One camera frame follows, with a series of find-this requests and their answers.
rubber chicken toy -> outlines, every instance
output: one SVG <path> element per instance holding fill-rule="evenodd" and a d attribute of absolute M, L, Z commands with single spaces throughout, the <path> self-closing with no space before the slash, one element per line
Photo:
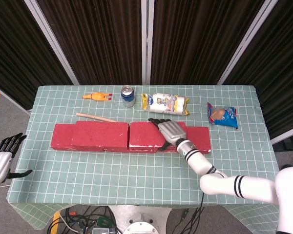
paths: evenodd
<path fill-rule="evenodd" d="M 95 92 L 95 93 L 92 93 L 92 94 L 83 95 L 83 99 L 92 99 L 92 100 L 95 100 L 95 101 L 112 100 L 111 98 L 106 98 L 106 96 L 112 96 L 112 94 Z"/>

black curtain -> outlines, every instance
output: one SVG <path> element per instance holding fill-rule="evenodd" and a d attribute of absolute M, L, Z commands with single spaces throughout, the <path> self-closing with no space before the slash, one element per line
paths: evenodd
<path fill-rule="evenodd" d="M 141 1 L 38 3 L 80 84 L 142 83 Z"/>
<path fill-rule="evenodd" d="M 278 1 L 225 84 L 256 87 L 271 138 L 293 128 L 293 1 Z"/>
<path fill-rule="evenodd" d="M 31 109 L 41 85 L 72 84 L 22 0 L 0 0 L 0 89 Z"/>
<path fill-rule="evenodd" d="M 216 84 L 263 2 L 155 1 L 151 84 Z"/>

wooden stick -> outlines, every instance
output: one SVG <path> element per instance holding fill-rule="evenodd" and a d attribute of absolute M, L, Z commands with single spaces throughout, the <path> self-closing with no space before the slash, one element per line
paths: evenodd
<path fill-rule="evenodd" d="M 77 116 L 80 117 L 85 117 L 85 118 L 93 118 L 93 119 L 97 119 L 97 120 L 101 120 L 101 121 L 105 121 L 105 122 L 116 122 L 115 120 L 109 119 L 109 118 L 103 118 L 103 117 L 99 117 L 99 116 L 93 116 L 93 115 L 87 115 L 87 114 L 83 114 L 83 113 L 76 113 Z"/>

chip bag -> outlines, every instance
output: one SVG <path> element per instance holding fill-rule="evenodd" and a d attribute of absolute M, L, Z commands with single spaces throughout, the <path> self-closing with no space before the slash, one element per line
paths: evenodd
<path fill-rule="evenodd" d="M 234 107 L 224 107 L 222 109 L 215 109 L 208 102 L 207 112 L 209 115 L 209 121 L 212 124 L 225 125 L 234 128 L 238 128 L 238 123 L 236 121 L 236 109 Z"/>
<path fill-rule="evenodd" d="M 186 116 L 189 98 L 170 94 L 141 94 L 142 109 L 171 115 Z"/>

blue snack bag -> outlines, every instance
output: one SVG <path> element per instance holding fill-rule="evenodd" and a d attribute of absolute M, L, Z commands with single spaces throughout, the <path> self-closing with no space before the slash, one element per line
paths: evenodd
<path fill-rule="evenodd" d="M 236 121 L 236 109 L 234 107 L 224 107 L 222 109 L 215 109 L 208 102 L 207 112 L 209 115 L 209 121 L 212 124 L 225 125 L 234 128 L 238 128 L 238 123 Z"/>

